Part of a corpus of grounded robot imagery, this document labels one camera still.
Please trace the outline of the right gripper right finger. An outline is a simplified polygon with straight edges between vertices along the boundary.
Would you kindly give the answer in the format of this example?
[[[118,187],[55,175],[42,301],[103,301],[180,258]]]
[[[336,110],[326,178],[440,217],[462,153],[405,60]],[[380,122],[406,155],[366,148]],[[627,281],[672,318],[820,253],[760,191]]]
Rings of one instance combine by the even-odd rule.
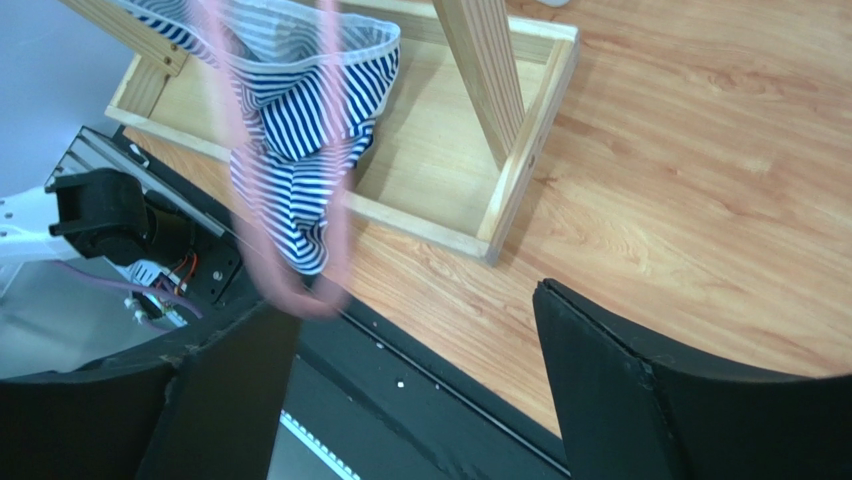
[[[851,378],[726,359],[552,280],[533,307],[576,479],[847,479]]]

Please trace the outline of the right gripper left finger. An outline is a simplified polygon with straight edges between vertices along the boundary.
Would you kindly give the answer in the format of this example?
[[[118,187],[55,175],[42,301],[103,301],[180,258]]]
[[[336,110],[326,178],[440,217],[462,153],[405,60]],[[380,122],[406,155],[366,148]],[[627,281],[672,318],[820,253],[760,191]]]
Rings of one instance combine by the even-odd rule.
[[[267,304],[1,383],[5,479],[263,479],[301,323]]]

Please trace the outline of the pink wire hanger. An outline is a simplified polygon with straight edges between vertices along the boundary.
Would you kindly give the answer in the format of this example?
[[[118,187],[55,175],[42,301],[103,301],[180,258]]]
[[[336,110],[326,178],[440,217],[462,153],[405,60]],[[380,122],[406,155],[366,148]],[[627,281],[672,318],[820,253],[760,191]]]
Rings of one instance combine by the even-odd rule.
[[[295,42],[270,63],[252,59],[249,31],[222,1],[187,1],[178,20],[213,70],[213,126],[228,150],[237,233],[256,289],[302,319],[338,314],[349,300],[345,205],[357,160],[349,119],[338,5],[288,14]]]

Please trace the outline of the blue white striped tank top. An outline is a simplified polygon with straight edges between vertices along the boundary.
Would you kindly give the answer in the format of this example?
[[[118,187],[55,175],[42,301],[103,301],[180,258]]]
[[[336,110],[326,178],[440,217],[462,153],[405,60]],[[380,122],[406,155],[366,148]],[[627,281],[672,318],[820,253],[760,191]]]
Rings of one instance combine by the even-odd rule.
[[[319,10],[294,1],[227,1],[223,13],[231,85],[249,135],[231,152],[232,183],[246,196],[248,169],[257,167],[269,235],[294,270],[317,274],[329,256],[332,191],[371,148],[397,78],[400,27],[341,16],[345,108],[331,125]]]

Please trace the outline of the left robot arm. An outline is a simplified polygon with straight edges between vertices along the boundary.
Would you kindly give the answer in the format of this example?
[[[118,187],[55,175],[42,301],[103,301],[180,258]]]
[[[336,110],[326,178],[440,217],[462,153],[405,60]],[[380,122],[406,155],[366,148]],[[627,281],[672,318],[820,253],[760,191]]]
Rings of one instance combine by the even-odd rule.
[[[188,256],[195,231],[133,175],[100,168],[3,197],[1,264],[105,258],[171,267]]]

